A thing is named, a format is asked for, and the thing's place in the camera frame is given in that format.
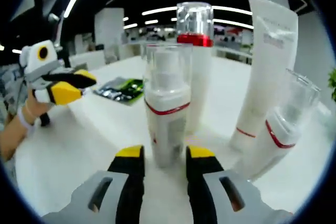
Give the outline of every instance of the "white bracelet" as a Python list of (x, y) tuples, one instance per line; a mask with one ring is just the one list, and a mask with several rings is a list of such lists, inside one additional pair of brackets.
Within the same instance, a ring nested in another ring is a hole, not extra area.
[(27, 129), (27, 135), (31, 135), (34, 131), (34, 126), (28, 123), (22, 113), (23, 106), (17, 111), (20, 123)]
[(29, 109), (29, 107), (28, 107), (28, 104), (27, 104), (27, 100), (26, 100), (26, 102), (25, 102), (25, 105), (26, 105), (26, 110), (27, 110), (28, 114), (30, 115), (30, 117), (36, 119), (37, 116), (35, 116), (35, 115), (30, 111), (30, 109)]

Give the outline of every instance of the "white table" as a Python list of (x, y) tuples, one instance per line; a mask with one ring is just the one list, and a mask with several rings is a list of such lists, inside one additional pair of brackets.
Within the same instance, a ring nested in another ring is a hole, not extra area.
[[(134, 57), (92, 73), (100, 85), (118, 76), (141, 78), (143, 70), (140, 57)], [(214, 151), (224, 169), (240, 157), (228, 147), (228, 141), (249, 73), (248, 65), (213, 58), (202, 126), (186, 140)], [(169, 170), (154, 165), (143, 99), (126, 106), (90, 93), (69, 108), (53, 108), (52, 126), (38, 128), (15, 155), (19, 189), (39, 215), (59, 211), (70, 202), (77, 186), (95, 171), (108, 168), (119, 149), (141, 143), (146, 177), (140, 223), (193, 223), (185, 165)], [(331, 144), (326, 129), (317, 119), (312, 120), (292, 152), (255, 182), (263, 200), (275, 209), (296, 211), (318, 181)]]

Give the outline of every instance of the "clear plastic cap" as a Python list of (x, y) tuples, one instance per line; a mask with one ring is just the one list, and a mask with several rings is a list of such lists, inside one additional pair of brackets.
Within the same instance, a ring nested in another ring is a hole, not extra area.
[(177, 4), (177, 34), (205, 35), (214, 39), (213, 9), (208, 3), (183, 2)]
[(306, 77), (287, 69), (276, 111), (283, 121), (300, 126), (311, 115), (320, 98), (320, 89)]
[(192, 47), (155, 44), (146, 48), (145, 85), (158, 91), (173, 91), (191, 83)]

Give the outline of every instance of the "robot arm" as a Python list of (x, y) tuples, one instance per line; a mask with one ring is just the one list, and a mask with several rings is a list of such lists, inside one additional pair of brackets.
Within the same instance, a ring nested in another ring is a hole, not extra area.
[(98, 171), (77, 187), (71, 202), (43, 216), (50, 224), (138, 224), (145, 176), (144, 147), (120, 150), (107, 171)]
[(19, 61), (39, 102), (65, 105), (81, 98), (83, 89), (96, 84), (96, 78), (87, 70), (64, 68), (50, 40), (24, 47)]
[(187, 146), (186, 174), (194, 224), (278, 224), (292, 216), (270, 208), (258, 188), (232, 170), (224, 170), (208, 149)]

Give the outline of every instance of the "human arm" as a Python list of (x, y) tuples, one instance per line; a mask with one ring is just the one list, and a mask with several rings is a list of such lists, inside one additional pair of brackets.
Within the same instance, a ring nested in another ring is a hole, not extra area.
[[(27, 123), (33, 125), (34, 121), (49, 110), (47, 103), (36, 101), (31, 90), (28, 91), (26, 104), (22, 108), (22, 115)], [(9, 160), (15, 150), (23, 141), (27, 134), (27, 129), (21, 124), (18, 115), (0, 132), (0, 155), (4, 161)]]

